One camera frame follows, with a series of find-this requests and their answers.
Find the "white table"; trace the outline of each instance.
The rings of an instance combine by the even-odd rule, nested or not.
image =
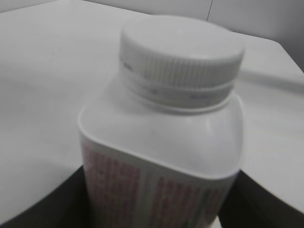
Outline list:
[[[0,14],[0,223],[37,203],[82,164],[77,113],[116,72],[120,29],[134,16],[147,17],[80,0]],[[288,122],[281,124],[277,121],[281,116],[275,118],[276,109],[268,112],[268,102],[276,100],[263,99],[268,90],[250,82],[255,73],[299,85],[303,73],[279,44],[240,36],[247,53],[237,91],[244,98],[249,122],[243,170],[304,212],[301,96],[270,89],[273,96],[295,101],[288,105],[297,111],[296,116],[283,111]],[[289,136],[283,135],[286,129]],[[273,137],[273,131],[279,133]],[[265,132],[268,138],[262,137]],[[288,144],[276,142],[282,137],[288,138]],[[286,176],[285,183],[276,178],[285,173],[281,165],[295,172]],[[286,188],[286,183],[297,184],[298,189]]]

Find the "bottle cap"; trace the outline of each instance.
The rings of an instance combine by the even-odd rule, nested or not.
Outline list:
[[[202,108],[228,97],[244,55],[235,34],[178,16],[128,22],[121,33],[121,77],[140,96],[163,105]]]

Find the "dark surface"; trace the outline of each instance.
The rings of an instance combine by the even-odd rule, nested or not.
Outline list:
[[[223,228],[275,227],[248,203],[237,184],[233,186],[223,204],[219,218]],[[89,227],[89,204],[82,167],[41,202],[0,227]]]

